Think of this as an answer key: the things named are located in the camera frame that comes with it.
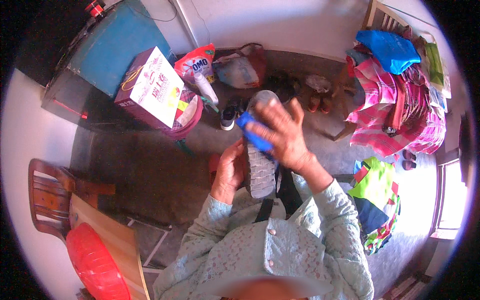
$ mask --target window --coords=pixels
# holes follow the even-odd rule
[[[439,201],[437,218],[434,222],[435,232],[432,237],[453,240],[462,223],[467,187],[462,182],[462,173],[458,159],[438,167]]]

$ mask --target shoe sole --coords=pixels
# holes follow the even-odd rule
[[[222,124],[220,124],[220,127],[222,128],[222,130],[229,131],[229,130],[232,130],[233,125],[235,125],[235,121],[233,121],[232,124],[228,127],[225,127]]]
[[[271,97],[278,97],[271,91],[260,91],[253,98],[258,96],[257,101],[268,101]],[[244,141],[244,153],[247,161],[247,184],[246,189],[253,198],[263,198],[275,190],[276,162],[272,161],[262,151],[258,150],[252,143]]]

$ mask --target yellow string handle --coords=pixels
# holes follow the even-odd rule
[[[143,67],[144,67],[144,66],[141,66],[141,67],[138,68],[136,71],[131,71],[131,72],[128,72],[128,73],[125,74],[126,76],[128,76],[128,78],[127,78],[127,80],[125,80],[124,82],[121,83],[121,90],[122,90],[122,91],[128,91],[128,90],[133,89],[133,87],[134,87],[135,85],[132,85],[132,86],[131,86],[130,88],[128,88],[128,89],[125,89],[125,85],[126,85],[127,83],[129,83],[130,81],[132,81],[133,79],[135,79],[135,78],[138,76],[138,74],[140,74],[140,71],[143,69]]]

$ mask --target blue plastic bag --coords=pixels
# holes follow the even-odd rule
[[[412,42],[397,34],[378,30],[358,31],[357,41],[372,51],[383,69],[399,75],[413,63],[420,62],[420,55]]]

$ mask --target person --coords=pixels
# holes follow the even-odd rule
[[[281,201],[275,201],[267,220],[253,222],[262,199],[237,190],[244,180],[244,146],[238,140],[222,154],[210,194],[184,235],[177,259],[154,282],[156,300],[222,299],[202,293],[199,287],[227,274],[305,277],[333,286],[328,293],[309,299],[373,298],[357,211],[307,149],[304,113],[297,99],[289,106],[291,114],[276,99],[257,103],[255,110],[268,127],[251,122],[246,129],[269,141],[272,157],[293,170],[295,187],[304,201],[301,207],[285,220]],[[283,286],[273,280],[250,287],[258,299],[278,299],[279,291],[286,290]]]

